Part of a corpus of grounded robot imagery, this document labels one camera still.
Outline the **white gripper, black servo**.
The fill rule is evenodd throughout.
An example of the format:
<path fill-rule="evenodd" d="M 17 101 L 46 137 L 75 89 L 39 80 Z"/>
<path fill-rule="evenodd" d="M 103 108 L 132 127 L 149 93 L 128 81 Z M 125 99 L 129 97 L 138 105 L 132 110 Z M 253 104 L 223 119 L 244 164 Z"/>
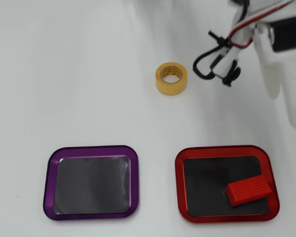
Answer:
<path fill-rule="evenodd" d="M 233 20 L 233 46 L 245 49 L 254 41 L 268 96 L 276 99 L 283 90 L 289 122 L 296 128 L 296 0 L 233 4 L 239 8 Z"/>

